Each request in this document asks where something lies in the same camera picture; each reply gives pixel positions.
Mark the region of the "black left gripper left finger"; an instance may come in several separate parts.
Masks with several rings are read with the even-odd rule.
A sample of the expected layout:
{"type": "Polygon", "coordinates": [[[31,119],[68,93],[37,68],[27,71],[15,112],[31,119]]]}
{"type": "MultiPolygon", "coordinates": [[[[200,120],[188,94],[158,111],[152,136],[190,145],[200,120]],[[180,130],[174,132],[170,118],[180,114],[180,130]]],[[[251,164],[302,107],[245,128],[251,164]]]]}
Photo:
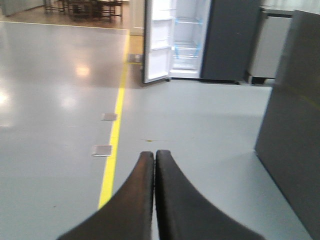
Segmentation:
{"type": "Polygon", "coordinates": [[[60,240],[149,240],[154,199],[155,159],[140,153],[132,172],[112,198],[60,240]]]}

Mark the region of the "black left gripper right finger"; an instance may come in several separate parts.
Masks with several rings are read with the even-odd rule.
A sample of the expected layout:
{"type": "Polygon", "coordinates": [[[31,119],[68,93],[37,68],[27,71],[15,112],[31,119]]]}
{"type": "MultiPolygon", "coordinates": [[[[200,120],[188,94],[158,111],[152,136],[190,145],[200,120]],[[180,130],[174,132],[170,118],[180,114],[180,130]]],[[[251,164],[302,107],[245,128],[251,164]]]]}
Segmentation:
{"type": "Polygon", "coordinates": [[[264,237],[209,202],[169,150],[155,159],[155,205],[161,240],[262,240],[264,237]]]}

